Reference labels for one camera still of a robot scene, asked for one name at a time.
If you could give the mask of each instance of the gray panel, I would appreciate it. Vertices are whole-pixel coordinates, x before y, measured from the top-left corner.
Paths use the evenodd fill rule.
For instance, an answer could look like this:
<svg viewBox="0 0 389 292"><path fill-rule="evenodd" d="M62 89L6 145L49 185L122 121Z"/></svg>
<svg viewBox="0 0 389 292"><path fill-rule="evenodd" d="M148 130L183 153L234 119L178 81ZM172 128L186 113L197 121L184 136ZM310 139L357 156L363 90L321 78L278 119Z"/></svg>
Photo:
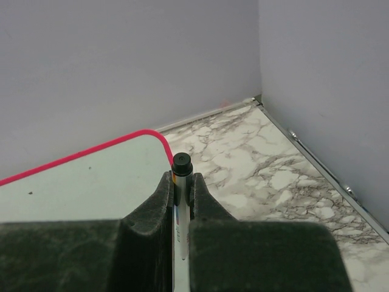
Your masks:
<svg viewBox="0 0 389 292"><path fill-rule="evenodd" d="M5 0L0 43L0 178L260 93L257 0Z"/></svg>
<svg viewBox="0 0 389 292"><path fill-rule="evenodd" d="M389 228L389 2L259 3L264 106Z"/></svg>

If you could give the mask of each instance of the black cap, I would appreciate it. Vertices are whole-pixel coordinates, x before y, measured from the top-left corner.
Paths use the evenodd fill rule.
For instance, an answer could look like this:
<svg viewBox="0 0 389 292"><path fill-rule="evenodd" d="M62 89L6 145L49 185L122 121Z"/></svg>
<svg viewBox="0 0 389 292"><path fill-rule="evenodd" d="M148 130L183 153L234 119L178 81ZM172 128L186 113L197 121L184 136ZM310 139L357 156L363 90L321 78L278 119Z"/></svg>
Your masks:
<svg viewBox="0 0 389 292"><path fill-rule="evenodd" d="M190 162L190 156L186 153L177 153L173 157L173 165L171 166L173 173L177 176L187 176L192 173L193 165Z"/></svg>

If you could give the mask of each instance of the marble surface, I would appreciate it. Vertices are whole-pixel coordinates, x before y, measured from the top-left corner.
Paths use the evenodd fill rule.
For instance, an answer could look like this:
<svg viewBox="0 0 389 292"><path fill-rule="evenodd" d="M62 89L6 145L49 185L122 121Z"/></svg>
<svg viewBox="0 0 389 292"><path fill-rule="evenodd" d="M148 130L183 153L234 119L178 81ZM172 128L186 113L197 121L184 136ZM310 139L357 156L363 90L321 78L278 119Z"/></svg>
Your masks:
<svg viewBox="0 0 389 292"><path fill-rule="evenodd" d="M164 135L236 218L323 223L354 291L389 291L389 246L254 104Z"/></svg>

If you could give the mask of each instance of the red edge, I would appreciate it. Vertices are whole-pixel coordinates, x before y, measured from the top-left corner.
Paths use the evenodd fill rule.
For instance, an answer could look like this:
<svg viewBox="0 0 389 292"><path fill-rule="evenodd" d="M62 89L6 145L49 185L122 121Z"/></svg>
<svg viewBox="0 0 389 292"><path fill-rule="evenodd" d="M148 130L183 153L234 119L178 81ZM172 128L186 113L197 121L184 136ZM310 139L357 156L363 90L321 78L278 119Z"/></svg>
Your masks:
<svg viewBox="0 0 389 292"><path fill-rule="evenodd" d="M58 165L67 163L67 162L72 161L74 159L77 159L77 158L80 158L80 157L92 154L94 152L103 150L103 149L108 148L110 146L114 146L116 144L125 142L127 140L130 140L130 139L133 139L133 138L136 138L136 137L139 137L139 136L143 136L143 135L154 136L155 138L160 140L160 142L164 146L164 149L165 149L166 155L168 156L168 160L169 160L170 165L173 164L173 154L171 152L169 143L165 139L165 137L162 134L160 134L159 132L157 132L157 131L150 130L150 129L144 129L144 130L139 130L139 131L133 132L131 134L127 134L125 136L119 137L117 139L114 139L114 140L102 143L102 144L94 146L92 148L89 148L89 149L86 149L86 150L74 153L72 155L66 156L66 157L58 159L56 161L52 161L52 162L49 162L47 164L38 166L38 167L36 167L34 169L30 169L30 170L28 170L26 172L22 172L22 173L19 173L17 175L10 176L9 178L1 179L0 180L0 186L3 186L4 184L12 183L13 181L17 181L19 179L26 178L26 177L28 177L30 175L34 175L34 174L36 174L38 172L42 172L44 170L51 169L52 167L56 167Z"/></svg>

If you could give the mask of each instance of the marble tabletop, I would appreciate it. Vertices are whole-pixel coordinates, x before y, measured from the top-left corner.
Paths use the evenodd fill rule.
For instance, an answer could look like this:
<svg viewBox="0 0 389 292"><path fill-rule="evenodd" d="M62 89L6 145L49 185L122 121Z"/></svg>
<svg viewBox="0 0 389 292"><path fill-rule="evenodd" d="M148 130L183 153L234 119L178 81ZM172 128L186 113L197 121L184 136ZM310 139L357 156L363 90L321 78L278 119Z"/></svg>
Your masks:
<svg viewBox="0 0 389 292"><path fill-rule="evenodd" d="M240 220L325 224L354 291L389 291L389 246L254 104L164 132Z"/></svg>

